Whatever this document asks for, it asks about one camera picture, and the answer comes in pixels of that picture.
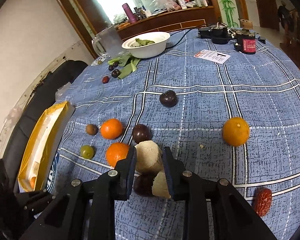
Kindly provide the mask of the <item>red jujube date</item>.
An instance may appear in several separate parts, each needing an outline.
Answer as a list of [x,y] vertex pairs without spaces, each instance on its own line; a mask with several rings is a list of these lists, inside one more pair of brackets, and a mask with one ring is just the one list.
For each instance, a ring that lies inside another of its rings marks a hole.
[[265,187],[260,188],[256,191],[253,209],[260,217],[264,217],[270,210],[271,202],[272,191]]

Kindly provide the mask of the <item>orange mandarin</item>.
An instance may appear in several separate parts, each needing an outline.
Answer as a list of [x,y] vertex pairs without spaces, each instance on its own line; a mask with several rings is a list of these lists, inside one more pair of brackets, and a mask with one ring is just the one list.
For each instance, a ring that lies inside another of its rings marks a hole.
[[106,160],[111,167],[115,167],[119,160],[125,159],[129,151],[129,145],[122,142],[111,144],[106,151]]
[[109,119],[101,125],[100,132],[103,138],[113,140],[121,135],[123,126],[117,119]]

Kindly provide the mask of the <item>small white sugarcane piece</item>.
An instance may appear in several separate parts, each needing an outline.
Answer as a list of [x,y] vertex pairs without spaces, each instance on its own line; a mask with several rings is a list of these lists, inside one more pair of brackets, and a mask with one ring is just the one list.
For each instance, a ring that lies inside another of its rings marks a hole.
[[166,176],[164,171],[160,171],[153,180],[152,194],[156,197],[170,199]]

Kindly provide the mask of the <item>brown kiwi fruit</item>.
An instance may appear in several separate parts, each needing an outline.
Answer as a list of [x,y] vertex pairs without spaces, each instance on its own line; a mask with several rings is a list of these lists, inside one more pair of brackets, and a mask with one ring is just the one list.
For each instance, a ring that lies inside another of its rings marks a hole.
[[88,124],[85,127],[85,131],[88,135],[96,135],[98,132],[98,127],[96,125],[93,124]]

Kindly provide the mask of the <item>large white sugarcane piece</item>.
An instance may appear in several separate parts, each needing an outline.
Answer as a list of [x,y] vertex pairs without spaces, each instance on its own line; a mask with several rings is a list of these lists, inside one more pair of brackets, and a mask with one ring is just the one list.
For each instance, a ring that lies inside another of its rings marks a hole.
[[135,145],[136,149],[136,167],[135,169],[140,173],[158,173],[164,169],[162,164],[162,150],[152,140],[142,141]]

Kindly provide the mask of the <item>small yellow orange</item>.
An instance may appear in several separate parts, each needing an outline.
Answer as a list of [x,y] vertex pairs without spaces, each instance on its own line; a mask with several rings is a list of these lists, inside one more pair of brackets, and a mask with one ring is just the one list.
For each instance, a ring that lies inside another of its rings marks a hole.
[[230,146],[238,147],[244,145],[249,139],[249,135],[250,127],[243,118],[230,118],[223,125],[223,140]]

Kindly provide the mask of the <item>yellow rimmed white tray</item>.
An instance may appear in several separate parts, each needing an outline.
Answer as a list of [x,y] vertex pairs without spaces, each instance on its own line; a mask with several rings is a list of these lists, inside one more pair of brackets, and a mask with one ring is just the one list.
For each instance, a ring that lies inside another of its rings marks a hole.
[[[66,124],[75,109],[68,101],[46,109],[38,119],[27,142],[17,176],[21,192],[39,191],[46,187],[50,168]],[[32,189],[30,179],[36,177]]]

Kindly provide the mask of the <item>blue plaid tablecloth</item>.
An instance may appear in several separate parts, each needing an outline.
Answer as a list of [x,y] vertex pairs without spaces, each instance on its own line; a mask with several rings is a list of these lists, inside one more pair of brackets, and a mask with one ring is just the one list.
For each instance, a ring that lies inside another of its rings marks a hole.
[[[201,50],[230,58],[217,64],[194,57]],[[159,147],[168,146],[185,167],[208,180],[226,178],[251,202],[256,191],[273,193],[263,220],[278,239],[290,239],[300,225],[300,70],[271,43],[246,55],[234,44],[215,45],[196,30],[173,34],[168,50],[142,60],[124,79],[111,78],[108,64],[92,63],[62,96],[75,111],[57,148],[48,190],[59,193],[73,179],[90,181],[107,172],[111,140],[88,135],[88,124],[122,122],[118,141],[134,145],[132,130],[146,125]],[[178,102],[165,107],[159,97],[172,90]],[[249,139],[234,147],[223,140],[227,120],[243,118]],[[95,155],[84,159],[83,145]]]

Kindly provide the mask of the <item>black sofa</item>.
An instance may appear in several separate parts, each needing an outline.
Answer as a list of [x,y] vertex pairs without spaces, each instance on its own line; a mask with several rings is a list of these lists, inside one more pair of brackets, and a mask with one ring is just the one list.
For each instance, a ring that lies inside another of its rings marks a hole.
[[2,158],[10,189],[15,188],[23,153],[38,119],[55,103],[57,90],[67,83],[73,83],[87,66],[83,61],[65,61],[54,72],[49,72],[34,89],[34,95],[14,127]]

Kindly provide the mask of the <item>red fruit by leaves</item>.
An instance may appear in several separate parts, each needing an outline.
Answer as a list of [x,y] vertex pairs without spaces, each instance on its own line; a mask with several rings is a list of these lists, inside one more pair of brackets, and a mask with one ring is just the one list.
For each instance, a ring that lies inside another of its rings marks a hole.
[[108,76],[103,77],[102,83],[103,83],[103,84],[106,84],[106,83],[108,83],[108,82],[109,82],[109,77],[108,77]]

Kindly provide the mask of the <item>small dark plum by leaves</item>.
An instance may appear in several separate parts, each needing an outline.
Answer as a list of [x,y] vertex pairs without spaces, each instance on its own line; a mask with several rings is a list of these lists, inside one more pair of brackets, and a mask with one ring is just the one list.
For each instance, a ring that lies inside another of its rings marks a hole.
[[111,72],[111,75],[113,78],[118,78],[120,74],[121,74],[121,72],[118,69],[115,69]]

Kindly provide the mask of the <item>small dark cherry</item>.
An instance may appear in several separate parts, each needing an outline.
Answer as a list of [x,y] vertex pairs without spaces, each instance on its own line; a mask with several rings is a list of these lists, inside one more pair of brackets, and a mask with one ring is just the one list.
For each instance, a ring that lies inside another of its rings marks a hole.
[[112,65],[110,65],[110,66],[108,67],[108,69],[109,69],[110,71],[113,71],[113,70],[114,70],[114,67],[113,67]]

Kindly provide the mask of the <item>green leafy vegetable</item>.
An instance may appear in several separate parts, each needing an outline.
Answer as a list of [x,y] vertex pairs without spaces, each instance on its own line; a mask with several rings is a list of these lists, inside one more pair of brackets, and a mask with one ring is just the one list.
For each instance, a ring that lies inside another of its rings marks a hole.
[[137,70],[137,66],[140,61],[141,59],[134,57],[130,53],[127,53],[125,55],[109,60],[108,65],[112,65],[114,67],[114,70],[120,70],[121,74],[119,75],[118,79],[124,79]]

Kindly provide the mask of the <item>white red paper card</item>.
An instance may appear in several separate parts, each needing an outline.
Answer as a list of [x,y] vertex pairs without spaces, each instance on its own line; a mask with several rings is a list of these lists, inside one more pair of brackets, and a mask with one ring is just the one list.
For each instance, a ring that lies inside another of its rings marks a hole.
[[226,55],[217,51],[204,49],[196,53],[194,57],[211,61],[217,64],[224,64],[230,58],[230,55]]

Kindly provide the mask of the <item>clear glass mug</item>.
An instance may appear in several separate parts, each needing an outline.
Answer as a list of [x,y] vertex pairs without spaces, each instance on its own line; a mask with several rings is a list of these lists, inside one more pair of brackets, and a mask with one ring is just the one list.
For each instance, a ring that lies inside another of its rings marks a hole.
[[96,34],[91,43],[95,53],[100,57],[112,59],[126,53],[122,48],[123,41],[112,25]]

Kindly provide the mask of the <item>black red canister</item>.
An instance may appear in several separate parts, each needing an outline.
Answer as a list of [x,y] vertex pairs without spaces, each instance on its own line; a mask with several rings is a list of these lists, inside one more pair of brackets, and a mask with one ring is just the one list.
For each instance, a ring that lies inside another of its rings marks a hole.
[[256,37],[255,32],[247,29],[236,31],[236,42],[234,45],[236,51],[243,54],[256,53]]

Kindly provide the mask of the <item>black power device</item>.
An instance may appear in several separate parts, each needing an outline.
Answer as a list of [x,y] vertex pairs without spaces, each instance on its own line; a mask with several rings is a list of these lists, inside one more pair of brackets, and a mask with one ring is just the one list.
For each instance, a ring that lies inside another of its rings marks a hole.
[[227,44],[233,40],[229,28],[224,25],[212,25],[210,27],[202,27],[198,29],[200,38],[211,39],[214,44]]

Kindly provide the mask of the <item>white bowl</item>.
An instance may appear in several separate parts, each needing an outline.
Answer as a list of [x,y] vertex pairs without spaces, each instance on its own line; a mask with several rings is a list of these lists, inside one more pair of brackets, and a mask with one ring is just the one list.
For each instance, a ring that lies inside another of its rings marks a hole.
[[169,39],[169,33],[154,31],[134,36],[123,42],[121,47],[133,57],[147,59],[161,54],[166,49]]

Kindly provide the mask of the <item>wooden sideboard counter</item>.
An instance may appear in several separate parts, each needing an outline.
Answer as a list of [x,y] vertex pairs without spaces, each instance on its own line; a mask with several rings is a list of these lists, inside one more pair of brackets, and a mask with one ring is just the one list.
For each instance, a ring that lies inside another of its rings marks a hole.
[[220,16],[220,13],[213,6],[181,9],[140,20],[119,29],[117,32],[125,41],[136,35],[153,31],[171,32],[216,23]]

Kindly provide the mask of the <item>purple thermos bottle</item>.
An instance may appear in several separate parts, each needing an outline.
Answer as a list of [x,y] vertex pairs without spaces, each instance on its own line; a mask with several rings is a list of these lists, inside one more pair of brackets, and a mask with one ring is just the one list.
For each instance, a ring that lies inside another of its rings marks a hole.
[[136,23],[138,20],[136,19],[136,16],[131,11],[130,6],[127,3],[125,3],[125,4],[122,5],[122,7],[125,11],[125,14],[127,15],[128,19],[129,19],[129,22],[130,23]]

